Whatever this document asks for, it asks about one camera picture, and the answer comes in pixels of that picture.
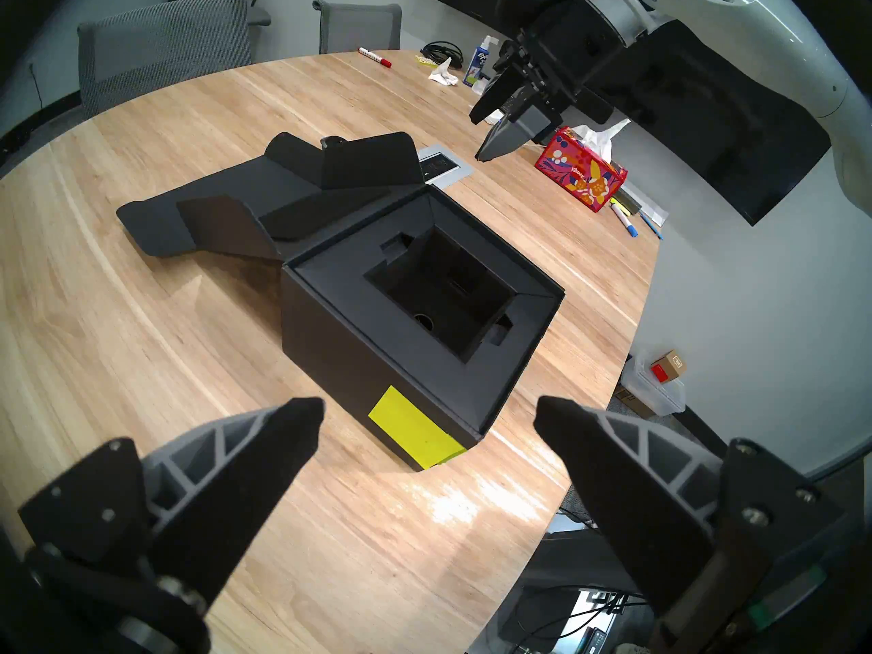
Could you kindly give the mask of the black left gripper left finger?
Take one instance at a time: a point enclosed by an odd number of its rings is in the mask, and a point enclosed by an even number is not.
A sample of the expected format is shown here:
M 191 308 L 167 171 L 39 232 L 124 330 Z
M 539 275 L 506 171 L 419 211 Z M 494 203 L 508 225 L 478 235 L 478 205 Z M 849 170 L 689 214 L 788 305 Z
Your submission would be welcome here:
M 145 457 L 112 438 L 18 509 L 30 557 L 71 590 L 117 606 L 156 606 L 168 578 L 220 595 L 292 482 L 315 455 L 321 398 L 213 420 Z

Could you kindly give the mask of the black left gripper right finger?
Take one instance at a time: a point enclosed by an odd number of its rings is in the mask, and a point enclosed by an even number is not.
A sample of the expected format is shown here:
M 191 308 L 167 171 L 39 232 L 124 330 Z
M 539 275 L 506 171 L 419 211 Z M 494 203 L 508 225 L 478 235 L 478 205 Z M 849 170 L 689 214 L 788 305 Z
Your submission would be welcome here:
M 648 420 L 541 396 L 534 429 L 657 617 L 651 653 L 835 652 L 847 512 L 749 439 L 723 456 Z

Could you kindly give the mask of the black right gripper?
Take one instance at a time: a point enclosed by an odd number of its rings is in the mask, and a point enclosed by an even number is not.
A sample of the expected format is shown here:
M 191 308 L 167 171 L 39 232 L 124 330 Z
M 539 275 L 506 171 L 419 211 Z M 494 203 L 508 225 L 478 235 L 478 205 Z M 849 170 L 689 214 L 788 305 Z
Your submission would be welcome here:
M 529 105 L 529 85 L 558 106 L 610 116 L 612 104 L 589 80 L 642 35 L 638 0 L 506 0 L 506 69 L 495 74 L 469 112 L 474 125 L 494 111 L 475 154 L 488 162 L 556 129 L 555 112 Z

